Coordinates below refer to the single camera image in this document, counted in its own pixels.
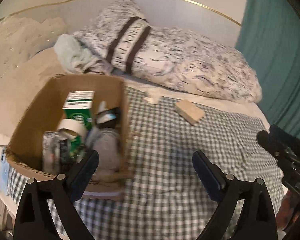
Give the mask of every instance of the packaging tape strip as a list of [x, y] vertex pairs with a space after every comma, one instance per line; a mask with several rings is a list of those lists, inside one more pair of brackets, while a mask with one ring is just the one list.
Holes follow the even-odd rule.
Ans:
[[79, 121], [73, 119], [63, 119], [57, 130], [61, 136], [69, 138], [70, 140], [75, 139], [78, 135], [84, 139], [87, 133], [86, 127]]

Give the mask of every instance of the curtain fold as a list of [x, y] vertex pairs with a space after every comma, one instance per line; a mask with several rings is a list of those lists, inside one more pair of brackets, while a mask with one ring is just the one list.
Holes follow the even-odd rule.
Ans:
[[256, 70], [270, 124], [300, 139], [300, 19], [287, 0], [247, 0], [236, 49]]

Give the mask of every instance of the gold trim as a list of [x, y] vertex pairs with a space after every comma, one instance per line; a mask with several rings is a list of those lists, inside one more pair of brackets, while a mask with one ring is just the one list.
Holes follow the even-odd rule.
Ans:
[[[11, 15], [16, 15], [16, 14], [18, 14], [18, 13], [22, 13], [22, 12], [24, 12], [24, 11], [31, 10], [31, 9], [35, 9], [35, 8], [39, 8], [39, 7], [50, 6], [50, 5], [58, 5], [58, 4], [63, 4], [63, 3], [71, 2], [71, 1], [74, 1], [74, 0], [67, 0], [67, 1], [56, 2], [56, 3], [41, 4], [41, 5], [37, 5], [37, 6], [33, 6], [33, 7], [29, 7], [29, 8], [23, 9], [23, 10], [18, 11], [18, 12], [11, 13], [11, 14], [9, 14], [9, 16], [11, 16]], [[219, 12], [219, 11], [213, 9], [213, 8], [210, 8], [210, 7], [206, 6], [206, 5], [203, 5], [203, 4], [201, 4], [201, 3], [198, 3], [198, 2], [195, 2], [195, 1], [192, 1], [192, 0], [183, 0], [183, 1], [186, 1], [186, 2], [189, 2], [189, 3], [193, 3], [193, 4], [195, 4], [195, 5], [199, 5], [199, 6], [205, 8], [205, 9], [208, 9], [208, 10], [210, 10], [210, 11], [213, 11], [213, 12], [215, 12], [215, 13], [221, 15], [222, 17], [227, 18], [228, 20], [234, 22], [235, 24], [241, 26], [241, 24], [240, 24], [239, 22], [237, 22], [236, 20], [232, 19], [232, 18], [229, 17], [228, 15], [225, 15], [225, 14], [223, 14], [223, 13], [221, 13], [221, 12]]]

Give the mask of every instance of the green and white box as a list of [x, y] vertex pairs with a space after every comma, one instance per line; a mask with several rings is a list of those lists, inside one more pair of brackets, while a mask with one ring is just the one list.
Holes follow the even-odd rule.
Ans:
[[63, 111], [68, 119], [74, 119], [82, 123], [87, 130], [92, 128], [92, 101], [94, 91], [73, 91], [63, 105]]

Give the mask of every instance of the barcode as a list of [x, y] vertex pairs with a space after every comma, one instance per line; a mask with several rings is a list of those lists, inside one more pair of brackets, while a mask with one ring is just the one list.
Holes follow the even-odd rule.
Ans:
[[86, 105], [87, 102], [69, 102], [69, 105]]

